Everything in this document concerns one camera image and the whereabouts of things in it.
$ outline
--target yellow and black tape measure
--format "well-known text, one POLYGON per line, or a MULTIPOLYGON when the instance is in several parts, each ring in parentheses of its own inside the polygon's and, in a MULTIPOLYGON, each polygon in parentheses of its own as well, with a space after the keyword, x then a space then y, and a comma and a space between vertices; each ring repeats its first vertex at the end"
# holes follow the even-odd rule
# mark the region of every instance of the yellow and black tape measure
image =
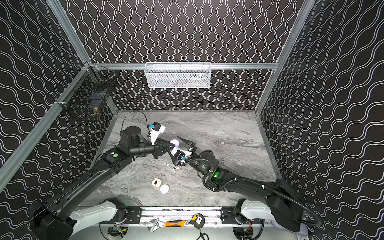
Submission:
POLYGON ((202 214, 195 214, 189 223, 193 224, 197 229, 201 229, 205 224, 205 218, 202 214))

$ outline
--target robotic arm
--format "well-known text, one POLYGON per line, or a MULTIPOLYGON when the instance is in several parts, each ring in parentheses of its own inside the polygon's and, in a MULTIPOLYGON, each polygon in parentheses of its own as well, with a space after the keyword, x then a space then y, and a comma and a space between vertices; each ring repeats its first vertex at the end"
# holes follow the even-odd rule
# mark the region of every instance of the robotic arm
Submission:
MULTIPOLYGON (((179 137, 189 145, 187 151, 182 150, 169 141, 158 138, 159 134, 164 132, 164 126, 154 122, 149 127, 149 141, 142 136, 139 127, 127 127, 120 132, 119 144, 105 152, 86 175, 58 195, 45 202, 37 200, 29 206, 29 213, 32 215, 30 226, 40 240, 67 240, 74 233, 74 228, 76 231, 81 230, 78 228, 79 223, 76 217, 71 214, 90 193, 122 171, 136 157, 152 154, 157 159, 165 153, 170 155, 174 165, 191 165, 196 169, 204 186, 209 190, 237 192, 264 203, 270 207, 275 220, 287 230, 298 232, 301 223, 312 224, 301 218, 303 209, 313 213, 305 207, 296 192, 283 180, 277 179, 275 183, 260 182, 238 176, 219 167, 218 160, 211 150, 196 154, 195 143, 179 137)), ((239 201, 235 209, 240 209, 242 202, 239 201)), ((114 209, 113 217, 110 216, 106 220, 114 218, 116 222, 120 222, 125 216, 125 206, 119 204, 119 201, 112 201, 111 205, 114 209)), ((235 212, 237 222, 245 223, 248 219, 253 218, 256 217, 245 216, 239 211, 235 212)), ((317 220, 316 225, 320 224, 320 220, 318 218, 317 220)))

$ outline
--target wavy patterned wallpaper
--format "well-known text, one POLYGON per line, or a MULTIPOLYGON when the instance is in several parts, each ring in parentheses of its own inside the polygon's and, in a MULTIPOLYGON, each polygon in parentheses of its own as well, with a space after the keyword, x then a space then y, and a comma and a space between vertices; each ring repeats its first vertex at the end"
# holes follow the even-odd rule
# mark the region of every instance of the wavy patterned wallpaper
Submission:
POLYGON ((317 1, 261 113, 312 239, 384 238, 384 1, 317 1))
POLYGON ((144 71, 121 71, 112 92, 119 109, 248 110, 256 108, 271 70, 214 70, 211 87, 149 88, 144 71))
POLYGON ((93 62, 276 62, 303 0, 61 0, 93 62))
POLYGON ((45 0, 0 1, 0 166, 83 65, 45 0))
POLYGON ((112 119, 109 108, 96 122, 76 122, 63 111, 0 193, 0 239, 34 239, 24 224, 28 205, 48 199, 90 167, 112 119))

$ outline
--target small metal wrench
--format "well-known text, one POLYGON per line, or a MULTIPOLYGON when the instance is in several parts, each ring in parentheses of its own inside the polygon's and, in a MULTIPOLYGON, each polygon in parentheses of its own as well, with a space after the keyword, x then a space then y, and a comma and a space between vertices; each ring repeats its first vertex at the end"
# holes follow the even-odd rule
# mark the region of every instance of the small metal wrench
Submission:
POLYGON ((153 232, 154 230, 161 228, 161 227, 184 227, 189 225, 189 221, 185 220, 175 220, 175 221, 169 221, 169 222, 161 222, 158 218, 153 219, 150 221, 153 223, 152 227, 148 227, 148 230, 150 232, 153 232))

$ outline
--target white round object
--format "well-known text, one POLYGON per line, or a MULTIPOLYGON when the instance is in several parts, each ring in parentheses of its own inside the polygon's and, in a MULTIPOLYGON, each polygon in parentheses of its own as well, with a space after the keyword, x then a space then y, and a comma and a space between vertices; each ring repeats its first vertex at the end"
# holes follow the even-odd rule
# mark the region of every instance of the white round object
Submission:
POLYGON ((161 192, 162 194, 166 194, 168 191, 169 191, 169 186, 168 186, 167 184, 163 184, 163 185, 161 185, 161 187, 160 187, 160 192, 161 192))
POLYGON ((153 186, 155 186, 155 187, 160 187, 160 185, 161 185, 161 180, 159 179, 159 178, 154 178, 153 180, 152 180, 152 185, 153 186))
POLYGON ((172 139, 172 140, 170 141, 170 143, 174 144, 175 147, 179 147, 179 146, 180 146, 180 142, 179 142, 177 139, 172 139))

